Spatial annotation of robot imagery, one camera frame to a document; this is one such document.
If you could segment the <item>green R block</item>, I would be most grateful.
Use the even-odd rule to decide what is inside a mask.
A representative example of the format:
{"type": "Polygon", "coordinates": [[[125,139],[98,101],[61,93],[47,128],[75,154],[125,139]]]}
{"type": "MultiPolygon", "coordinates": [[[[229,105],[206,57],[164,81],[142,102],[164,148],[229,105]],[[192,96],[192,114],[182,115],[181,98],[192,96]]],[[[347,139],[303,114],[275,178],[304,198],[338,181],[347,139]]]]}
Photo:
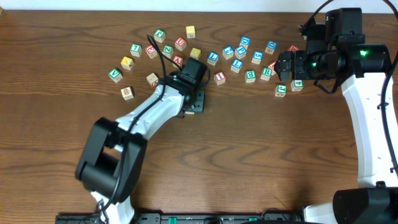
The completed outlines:
{"type": "Polygon", "coordinates": [[[261,73],[261,80],[269,81],[270,78],[272,77],[272,74],[273,74],[272,69],[264,67],[261,73]]]}

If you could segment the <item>yellow O block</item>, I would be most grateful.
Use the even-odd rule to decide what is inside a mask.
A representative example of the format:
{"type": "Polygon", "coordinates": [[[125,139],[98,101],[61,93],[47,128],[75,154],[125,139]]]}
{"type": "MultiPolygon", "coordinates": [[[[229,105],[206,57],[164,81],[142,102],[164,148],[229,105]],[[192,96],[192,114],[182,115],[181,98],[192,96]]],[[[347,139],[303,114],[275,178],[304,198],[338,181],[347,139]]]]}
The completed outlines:
{"type": "Polygon", "coordinates": [[[199,60],[200,56],[201,56],[201,50],[198,49],[198,48],[193,47],[191,52],[190,52],[190,57],[199,60]]]}

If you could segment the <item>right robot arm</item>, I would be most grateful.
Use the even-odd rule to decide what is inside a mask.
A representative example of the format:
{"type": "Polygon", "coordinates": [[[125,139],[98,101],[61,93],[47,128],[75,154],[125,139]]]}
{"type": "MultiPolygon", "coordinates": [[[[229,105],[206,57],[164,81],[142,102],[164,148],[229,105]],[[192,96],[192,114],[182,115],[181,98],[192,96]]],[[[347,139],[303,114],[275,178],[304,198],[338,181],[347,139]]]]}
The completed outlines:
{"type": "Polygon", "coordinates": [[[397,119],[392,68],[382,44],[279,54],[282,81],[334,79],[348,104],[358,154],[358,188],[338,190],[328,203],[303,209],[307,223],[397,223],[397,119]]]}

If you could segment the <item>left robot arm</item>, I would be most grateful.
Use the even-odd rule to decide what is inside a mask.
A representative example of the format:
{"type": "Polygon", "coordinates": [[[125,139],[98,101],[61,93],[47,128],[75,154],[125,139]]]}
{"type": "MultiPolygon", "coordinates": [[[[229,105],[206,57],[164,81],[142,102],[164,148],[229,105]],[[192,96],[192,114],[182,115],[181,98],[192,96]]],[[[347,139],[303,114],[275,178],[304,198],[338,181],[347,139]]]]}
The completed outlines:
{"type": "Polygon", "coordinates": [[[204,84],[168,76],[129,114],[97,120],[78,161],[75,177],[97,201],[101,223],[130,223],[130,194],[141,173],[148,140],[170,118],[191,106],[204,84]]]}

